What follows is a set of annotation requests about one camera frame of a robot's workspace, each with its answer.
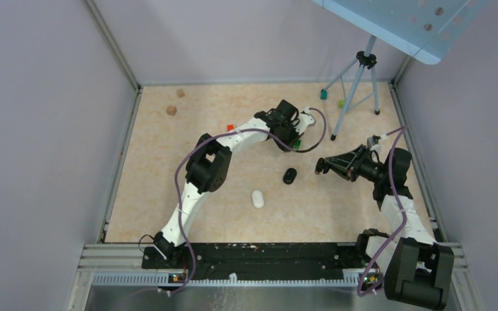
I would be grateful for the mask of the black earbud charging case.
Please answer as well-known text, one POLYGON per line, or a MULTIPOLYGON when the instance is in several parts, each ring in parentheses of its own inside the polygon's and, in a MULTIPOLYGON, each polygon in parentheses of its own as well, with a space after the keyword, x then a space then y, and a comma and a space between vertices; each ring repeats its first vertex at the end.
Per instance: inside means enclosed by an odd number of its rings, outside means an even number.
POLYGON ((285 171, 283 178, 282 178, 284 184, 291 185, 294 182, 294 180, 296 179, 297 174, 298 174, 298 172, 295 168, 292 168, 292 167, 288 168, 285 171))

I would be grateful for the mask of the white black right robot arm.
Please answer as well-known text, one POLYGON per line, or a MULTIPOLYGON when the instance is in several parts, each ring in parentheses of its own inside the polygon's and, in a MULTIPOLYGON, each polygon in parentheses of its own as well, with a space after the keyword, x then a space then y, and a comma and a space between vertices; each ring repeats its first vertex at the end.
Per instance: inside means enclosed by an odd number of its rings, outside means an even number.
POLYGON ((386 298, 429 310, 447 304, 455 255, 430 234, 416 212, 406 186, 412 161, 409 151, 393 147, 385 162, 372 158, 373 150, 360 145, 345 154, 321 157, 317 174, 333 171, 347 181, 364 178, 373 183, 373 199, 390 224, 391 234, 363 231, 354 249, 356 262, 377 266, 383 273, 380 287, 386 298))

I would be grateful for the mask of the white earbud charging case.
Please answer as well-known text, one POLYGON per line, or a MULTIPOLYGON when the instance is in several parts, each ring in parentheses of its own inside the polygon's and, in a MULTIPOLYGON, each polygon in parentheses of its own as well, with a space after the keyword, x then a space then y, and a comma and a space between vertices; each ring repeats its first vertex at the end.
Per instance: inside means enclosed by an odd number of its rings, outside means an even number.
POLYGON ((261 209, 265 206, 264 195, 260 190, 254 190, 251 194, 252 205, 256 209, 261 209))

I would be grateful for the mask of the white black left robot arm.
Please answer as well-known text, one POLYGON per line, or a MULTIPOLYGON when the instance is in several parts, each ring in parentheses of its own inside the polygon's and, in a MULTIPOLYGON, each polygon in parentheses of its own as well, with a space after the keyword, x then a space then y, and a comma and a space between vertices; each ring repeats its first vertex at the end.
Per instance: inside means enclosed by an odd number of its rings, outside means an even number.
POLYGON ((276 108, 259 111, 246 123, 224 134, 202 135, 180 164, 186 169, 186 175, 184 187, 176 189, 175 211, 154 237, 158 260, 167 268, 179 265, 182 259, 179 247, 185 243, 203 202, 226 181, 233 155, 269 139, 275 140, 284 152, 290 152, 314 122, 309 108, 300 111, 282 100, 276 108))

